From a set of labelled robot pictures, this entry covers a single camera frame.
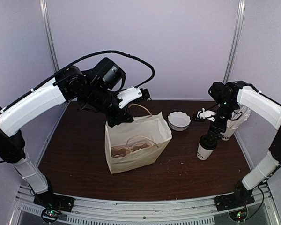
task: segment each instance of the disposable coffee cup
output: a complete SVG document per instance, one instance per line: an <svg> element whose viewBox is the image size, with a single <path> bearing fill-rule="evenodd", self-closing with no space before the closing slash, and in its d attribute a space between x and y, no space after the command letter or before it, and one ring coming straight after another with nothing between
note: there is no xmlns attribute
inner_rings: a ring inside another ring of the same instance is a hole
<svg viewBox="0 0 281 225"><path fill-rule="evenodd" d="M209 158L209 156L211 155L211 153L214 151L214 149L212 150L207 150L207 149L204 149L201 144L199 144L198 146L198 151L197 151L197 157L198 159L201 159L201 160L206 160Z"/></svg>
<svg viewBox="0 0 281 225"><path fill-rule="evenodd" d="M226 132L225 133L221 133L223 135L223 138L222 140L223 141L228 141L231 136L233 135L233 133L235 132L237 128L230 128L230 127L227 127L226 128Z"/></svg>

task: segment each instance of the brown tabletop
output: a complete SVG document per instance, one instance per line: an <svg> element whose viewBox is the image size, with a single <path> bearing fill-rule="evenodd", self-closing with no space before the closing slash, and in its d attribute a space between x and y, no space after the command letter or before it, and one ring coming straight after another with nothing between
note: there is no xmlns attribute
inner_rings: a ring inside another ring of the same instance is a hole
<svg viewBox="0 0 281 225"><path fill-rule="evenodd" d="M147 101L141 103L153 114L164 118L173 111L192 115L214 102ZM186 199L232 192L234 184L250 170L233 136L219 141L208 160L196 156L199 138L209 122L192 122L183 132L172 131L173 138L152 165L110 175L104 152L105 116L78 112L72 102L63 115L50 143L40 170L51 180L56 193L79 197L154 201ZM132 107L134 116L143 109Z"/></svg>

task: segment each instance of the vertical metal pole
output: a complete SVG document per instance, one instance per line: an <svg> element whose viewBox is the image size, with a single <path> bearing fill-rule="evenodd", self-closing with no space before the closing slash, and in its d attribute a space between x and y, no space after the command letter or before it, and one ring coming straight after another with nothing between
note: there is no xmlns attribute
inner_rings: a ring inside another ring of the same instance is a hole
<svg viewBox="0 0 281 225"><path fill-rule="evenodd" d="M59 65L58 65L56 52L55 52L55 48L54 48L54 44L53 44L53 38L52 38L48 9L47 9L47 1L40 0L40 5L41 5L41 12L42 12L42 17L43 17L44 26L45 26L46 35L47 35L47 41L48 41L49 50L50 50L51 61L52 61L54 71L56 72L59 70Z"/></svg>
<svg viewBox="0 0 281 225"><path fill-rule="evenodd" d="M234 35L233 35L230 55L229 55L223 83L227 83L232 71L234 59L236 56L237 46L244 23L244 9L245 9L245 0L239 0L237 17L236 17L235 28L234 28Z"/></svg>

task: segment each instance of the robotic arm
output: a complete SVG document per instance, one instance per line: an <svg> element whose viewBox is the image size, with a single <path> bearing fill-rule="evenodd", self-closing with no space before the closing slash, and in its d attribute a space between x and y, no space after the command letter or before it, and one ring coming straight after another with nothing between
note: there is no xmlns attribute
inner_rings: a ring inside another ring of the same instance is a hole
<svg viewBox="0 0 281 225"><path fill-rule="evenodd" d="M219 108L217 112L203 109L194 114L194 121L205 119L211 121L208 133L200 138L199 148L207 150L216 148L217 141L222 138L220 133L226 131L227 121L231 119L233 111L240 108L239 105L250 108L278 130L267 155L235 185L235 192L215 198L218 211L229 210L253 203L252 190L281 167L281 105L243 81L230 82L226 85L215 82L210 87L209 94Z"/></svg>
<svg viewBox="0 0 281 225"><path fill-rule="evenodd" d="M125 72L108 58L103 58L93 69L81 71L75 63L104 53L117 53L153 67L141 59L118 51L103 51L84 56L56 72L36 88L5 108L0 107L0 157L10 163L25 179L35 194L35 203L43 205L52 215L57 211L71 211L74 199L53 193L50 181L39 171L28 155L25 154L25 141L20 128L43 112L69 102L74 98L106 115L109 126L123 122L133 122L128 105L132 102L148 100L147 89L131 87L123 90ZM121 81L118 91L111 91Z"/></svg>

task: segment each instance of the black mounting base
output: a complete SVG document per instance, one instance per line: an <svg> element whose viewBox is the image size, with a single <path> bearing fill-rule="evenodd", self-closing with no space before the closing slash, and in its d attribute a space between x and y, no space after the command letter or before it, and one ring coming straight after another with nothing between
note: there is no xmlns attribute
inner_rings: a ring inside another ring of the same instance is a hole
<svg viewBox="0 0 281 225"><path fill-rule="evenodd" d="M253 196L247 196L241 201L236 201L234 193L229 195L219 195L214 198L214 201L218 212L242 207L245 206L245 203L251 204L255 202Z"/></svg>
<svg viewBox="0 0 281 225"><path fill-rule="evenodd" d="M74 205L74 198L54 194L54 200L61 204L61 211L64 211L64 212L71 212L72 211L72 208L73 208L73 205ZM34 197L33 203L36 204L36 205L42 206L42 204L39 202L39 200L36 197Z"/></svg>

